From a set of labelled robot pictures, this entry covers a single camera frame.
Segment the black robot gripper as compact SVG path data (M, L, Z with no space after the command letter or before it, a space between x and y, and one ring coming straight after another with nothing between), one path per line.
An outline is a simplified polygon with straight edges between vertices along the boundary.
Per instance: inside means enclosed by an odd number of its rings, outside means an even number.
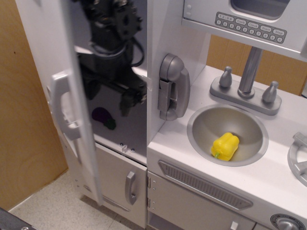
M119 108L122 116L128 116L131 108L137 103L143 103L147 97L145 81L132 70L144 62L144 51L141 51L141 59L136 63L133 63L133 49L112 55L93 53L78 53L87 99L94 99L101 85L105 85L122 94Z

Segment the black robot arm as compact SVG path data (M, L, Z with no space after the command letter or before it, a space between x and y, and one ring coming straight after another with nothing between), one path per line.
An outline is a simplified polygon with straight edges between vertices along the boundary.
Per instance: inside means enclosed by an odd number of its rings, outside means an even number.
M119 109L128 116L132 107L143 103L147 84L132 69L145 59L135 35L142 30L142 17L131 0L82 0L90 24L90 54L78 53L84 91L92 100L105 85L121 94Z

